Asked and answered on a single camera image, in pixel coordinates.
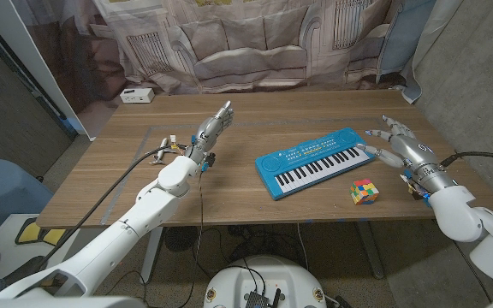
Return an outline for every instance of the toy keyboard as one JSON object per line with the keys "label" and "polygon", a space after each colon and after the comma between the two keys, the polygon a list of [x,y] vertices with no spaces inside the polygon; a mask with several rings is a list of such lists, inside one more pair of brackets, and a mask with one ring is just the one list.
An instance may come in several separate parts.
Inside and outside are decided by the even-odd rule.
{"label": "toy keyboard", "polygon": [[274,200],[370,162],[374,156],[355,148],[365,141],[346,127],[290,149],[256,158],[256,170]]}

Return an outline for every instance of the power cord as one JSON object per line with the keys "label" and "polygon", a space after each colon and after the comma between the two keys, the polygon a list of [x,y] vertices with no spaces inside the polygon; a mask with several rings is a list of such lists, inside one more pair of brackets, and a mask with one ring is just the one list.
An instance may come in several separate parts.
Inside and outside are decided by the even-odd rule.
{"label": "power cord", "polygon": [[297,226],[298,226],[298,237],[300,238],[300,243],[301,243],[301,249],[304,251],[304,259],[306,260],[306,270],[309,271],[309,263],[307,262],[306,247],[304,246],[304,241],[301,239],[300,224],[297,223]]}
{"label": "power cord", "polygon": [[469,151],[469,152],[460,152],[460,153],[455,153],[454,155],[450,155],[448,158],[444,159],[441,162],[441,165],[443,167],[448,167],[451,163],[453,163],[456,159],[460,157],[466,157],[466,156],[472,156],[472,157],[493,157],[493,153],[489,152],[479,152],[479,151]]}
{"label": "power cord", "polygon": [[[195,277],[197,276],[197,264],[199,264],[199,248],[201,247],[201,235],[203,235],[203,208],[204,208],[204,205],[203,205],[203,190],[201,188],[201,176],[203,176],[203,171],[201,171],[201,173],[199,174],[199,196],[200,196],[200,199],[201,199],[201,228],[199,230],[199,237],[198,237],[198,240],[197,240],[197,253],[195,254],[195,263],[193,264],[193,271],[192,271],[192,288],[189,290],[189,295],[187,296],[187,299],[186,299],[186,302],[184,302],[184,304],[178,306],[178,308],[183,308],[184,306],[187,305],[187,303],[189,303],[189,300],[192,298],[192,294],[193,294],[193,288],[195,287]],[[148,308],[161,308],[161,307],[154,307],[154,306],[150,306],[148,305],[147,306]]]}
{"label": "power cord", "polygon": [[466,263],[467,263],[467,265],[469,265],[469,269],[471,269],[472,274],[475,275],[475,278],[477,278],[478,284],[483,289],[484,294],[486,294],[486,298],[492,304],[492,299],[490,298],[490,295],[488,294],[488,291],[486,291],[486,287],[484,287],[483,282],[478,277],[477,272],[472,267],[471,263],[469,262],[469,260],[467,259],[466,255],[465,255],[465,253],[463,253],[463,251],[460,249],[460,246],[458,245],[458,242],[456,242],[455,240],[452,240],[452,241],[454,242],[455,247],[458,248],[458,251],[461,253],[461,256],[463,257],[463,259],[466,260]]}
{"label": "power cord", "polygon": [[104,294],[104,296],[107,296],[107,295],[110,295],[111,291],[113,291],[113,289],[115,289],[117,287],[117,285],[119,284],[119,282],[121,282],[123,280],[123,278],[127,277],[128,275],[130,274],[133,274],[133,273],[136,273],[138,274],[138,276],[140,277],[140,279],[142,280],[142,285],[144,285],[144,297],[142,297],[142,302],[147,305],[147,300],[146,300],[146,295],[147,295],[147,285],[146,285],[146,282],[144,281],[144,277],[142,277],[142,274],[138,271],[138,270],[130,270],[129,272],[127,272],[125,275],[121,276],[121,278],[119,278],[119,280],[116,282],[115,285],[113,285],[113,287],[111,287],[111,289],[106,292]]}
{"label": "power cord", "polygon": [[260,273],[258,273],[255,269],[251,269],[251,268],[248,268],[248,267],[245,267],[245,266],[240,266],[240,265],[229,265],[229,266],[224,267],[222,270],[225,270],[225,269],[233,269],[233,268],[244,269],[244,270],[248,270],[248,271],[252,271],[252,272],[256,273],[256,275],[258,275],[260,277],[260,279],[262,280],[262,282],[264,283],[264,289],[262,290],[262,296],[265,295],[265,280],[260,275]]}
{"label": "power cord", "polygon": [[108,197],[108,195],[117,187],[117,185],[119,185],[119,183],[121,183],[121,181],[123,181],[123,179],[140,162],[142,162],[144,159],[150,157],[151,155],[154,155],[155,153],[157,153],[161,150],[164,150],[164,149],[168,149],[170,147],[171,147],[171,145],[166,145],[166,146],[158,147],[155,150],[151,150],[151,151],[147,152],[143,157],[140,157],[139,159],[137,159],[133,164],[131,164],[130,167],[128,167],[128,169],[119,177],[119,179],[117,179],[117,181],[115,183],[113,183],[113,185],[104,193],[104,195],[102,195],[102,197],[100,197],[100,199],[97,201],[97,203],[92,206],[92,208],[83,216],[83,218],[81,218],[81,220],[79,222],[77,222],[75,227],[73,227],[69,232],[67,232],[62,237],[62,239],[59,240],[58,243],[56,243],[56,245],[50,250],[50,252],[39,262],[38,266],[36,266],[33,269],[33,272],[31,274],[37,273],[43,267],[43,265],[45,263],[47,263],[47,261],[49,261],[50,257],[52,257],[58,251],[58,249],[60,249],[69,240],[69,238],[75,233],[75,231],[77,231],[79,228],[81,228],[83,223],[85,223],[85,221],[92,215],[92,213],[102,204],[102,202],[104,202],[104,200]]}

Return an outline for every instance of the colorful cube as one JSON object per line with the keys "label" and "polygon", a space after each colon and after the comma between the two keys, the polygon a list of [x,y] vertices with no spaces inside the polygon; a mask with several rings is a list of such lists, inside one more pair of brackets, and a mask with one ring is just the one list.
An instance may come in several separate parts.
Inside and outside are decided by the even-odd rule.
{"label": "colorful cube", "polygon": [[368,179],[355,181],[351,186],[351,198],[355,205],[373,204],[380,192]]}

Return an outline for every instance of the cable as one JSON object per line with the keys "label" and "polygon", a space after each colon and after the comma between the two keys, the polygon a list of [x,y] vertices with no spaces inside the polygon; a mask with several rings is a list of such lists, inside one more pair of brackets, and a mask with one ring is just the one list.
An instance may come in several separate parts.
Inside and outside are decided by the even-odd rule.
{"label": "cable", "polygon": [[448,167],[451,163],[453,163],[456,159],[465,156],[478,156],[478,157],[493,157],[493,153],[489,152],[479,152],[479,151],[470,151],[470,152],[460,152],[455,153],[454,155],[450,155],[448,158],[444,159],[441,162],[443,167]]}
{"label": "cable", "polygon": [[92,213],[100,206],[100,204],[102,204],[102,202],[104,202],[104,200],[106,199],[106,197],[108,197],[108,195],[117,187],[117,185],[119,185],[119,183],[141,162],[143,161],[144,159],[148,158],[149,156],[161,151],[161,150],[164,150],[164,149],[168,149],[170,148],[171,145],[166,145],[166,146],[161,146],[155,150],[151,150],[149,152],[147,152],[143,157],[140,157],[139,159],[137,159],[133,164],[130,165],[130,167],[128,167],[128,169],[119,177],[119,179],[117,179],[117,181],[115,183],[113,183],[113,185],[104,193],[104,195],[102,195],[102,197],[100,197],[100,199],[97,201],[97,203],[95,205],[92,206],[92,208],[83,216],[83,218],[81,218],[81,220],[79,222],[77,222],[77,224],[75,225],[75,227],[73,227],[69,232],[67,232],[62,238],[61,240],[58,241],[58,243],[56,243],[56,245],[52,248],[52,250],[50,250],[50,252],[39,262],[38,266],[36,266],[34,269],[33,269],[33,273],[36,273],[38,272],[41,267],[43,267],[43,265],[49,261],[50,257],[52,257],[52,255],[54,255],[58,249],[60,249],[65,243],[66,241],[68,241],[68,239],[75,233],[75,231],[77,231],[77,229],[79,229],[83,223],[85,223],[85,221],[92,215]]}
{"label": "cable", "polygon": [[486,287],[484,287],[484,284],[483,282],[480,280],[480,278],[478,277],[477,275],[477,272],[475,271],[475,269],[471,266],[471,263],[469,262],[469,260],[467,260],[467,257],[466,255],[463,253],[463,251],[460,249],[460,246],[458,245],[458,242],[456,242],[455,240],[452,240],[454,242],[454,245],[456,248],[458,248],[458,251],[460,251],[461,253],[461,256],[463,257],[464,260],[466,260],[466,263],[467,265],[469,265],[469,269],[471,269],[471,272],[475,275],[475,278],[477,278],[477,281],[478,281],[478,284],[480,285],[480,287],[483,289],[484,291],[484,294],[486,294],[486,298],[488,299],[488,301],[492,304],[492,299],[490,298],[490,295],[488,294],[488,291],[486,291]]}
{"label": "cable", "polygon": [[146,282],[144,281],[144,277],[142,277],[142,274],[138,270],[131,270],[131,271],[127,272],[125,275],[122,275],[121,278],[119,278],[119,280],[116,282],[116,284],[113,285],[113,287],[111,287],[111,289],[108,292],[106,292],[106,294],[104,294],[104,296],[109,295],[111,293],[111,291],[113,291],[113,289],[115,289],[117,287],[119,282],[121,282],[121,280],[123,280],[123,278],[125,278],[126,276],[128,276],[129,274],[132,274],[132,273],[138,274],[138,276],[140,276],[140,279],[142,280],[142,284],[144,285],[144,297],[142,298],[142,301],[145,305],[147,305],[147,300],[146,300],[147,285],[146,285]]}
{"label": "cable", "polygon": [[[189,290],[189,295],[187,296],[187,299],[186,299],[186,302],[180,306],[178,306],[178,308],[183,308],[184,306],[187,305],[187,303],[189,303],[189,300],[192,298],[192,294],[193,294],[193,288],[195,287],[195,277],[196,277],[196,272],[197,272],[197,265],[199,264],[199,247],[201,246],[201,235],[203,235],[203,191],[201,190],[201,176],[203,175],[203,171],[201,171],[201,173],[199,174],[199,196],[201,198],[201,229],[199,230],[199,237],[198,237],[198,240],[197,240],[197,253],[195,255],[195,264],[193,264],[193,273],[192,273],[192,288]],[[155,306],[150,306],[150,305],[147,305],[148,308],[161,308],[161,307],[155,307]]]}
{"label": "cable", "polygon": [[300,223],[298,222],[297,225],[298,225],[298,237],[300,238],[301,249],[304,250],[304,258],[306,259],[306,270],[309,271],[309,263],[307,262],[306,247],[304,246],[304,241],[301,239]]}
{"label": "cable", "polygon": [[250,273],[250,276],[252,276],[252,279],[254,280],[254,292],[256,294],[258,294],[258,283],[256,282],[256,278],[254,278],[254,274],[252,273],[252,271],[248,267],[247,259],[246,258],[243,258],[243,262],[245,263],[245,266],[248,269],[248,272]]}
{"label": "cable", "polygon": [[[203,231],[203,234],[205,234],[205,233],[207,233],[207,232],[210,232],[210,231],[216,231],[216,232],[218,232],[218,236],[219,236],[219,237],[218,237],[218,242],[219,242],[219,245],[220,245],[220,253],[222,254],[222,258],[223,258],[223,260],[226,262],[226,264],[230,264],[230,263],[231,263],[231,261],[229,261],[229,260],[226,258],[225,254],[223,253],[223,249],[222,249],[222,232],[220,232],[220,230],[218,230],[217,228],[208,228],[208,229],[206,229],[205,231]],[[195,258],[195,250],[194,250],[194,248],[195,248],[195,246],[192,246],[192,255],[193,255],[193,257]],[[201,269],[201,271],[202,271],[203,273],[205,273],[205,275],[206,275],[207,277],[209,277],[209,279],[212,279],[212,278],[213,278],[213,276],[211,276],[211,275],[208,273],[208,271],[207,271],[205,268],[203,268],[203,266],[201,266],[201,264],[200,264],[200,263],[197,263],[197,265],[199,266],[199,268]]]}
{"label": "cable", "polygon": [[260,276],[260,279],[262,280],[262,282],[264,283],[264,290],[262,291],[262,296],[265,295],[265,280],[264,278],[260,275],[260,273],[258,273],[255,269],[250,269],[250,268],[246,268],[244,266],[240,266],[240,265],[229,265],[229,266],[226,266],[224,267],[222,270],[225,270],[225,269],[233,269],[233,268],[239,268],[239,269],[244,269],[244,270],[250,270],[250,271],[253,271],[254,273],[256,273],[258,276]]}

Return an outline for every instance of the white robotic arm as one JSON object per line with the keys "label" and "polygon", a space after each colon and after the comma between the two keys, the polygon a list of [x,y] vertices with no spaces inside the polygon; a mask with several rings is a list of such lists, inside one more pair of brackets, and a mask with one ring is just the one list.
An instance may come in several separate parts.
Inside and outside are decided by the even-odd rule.
{"label": "white robotic arm", "polygon": [[38,286],[57,275],[63,276],[65,282],[55,297],[92,295],[142,236],[174,215],[179,198],[189,191],[187,179],[197,174],[217,136],[231,124],[234,113],[229,106],[230,102],[227,102],[203,122],[198,138],[186,149],[186,156],[177,157],[163,168],[158,178],[140,191],[134,206],[117,222],[70,259],[5,288],[0,292],[0,299],[51,296]]}
{"label": "white robotic arm", "polygon": [[368,145],[358,144],[357,147],[392,167],[408,169],[414,182],[427,191],[438,226],[450,239],[473,242],[484,238],[470,257],[479,269],[493,278],[493,212],[470,207],[468,204],[475,197],[448,176],[432,149],[419,142],[404,124],[386,116],[383,120],[391,127],[391,133],[379,130],[366,133],[389,141],[399,156]]}

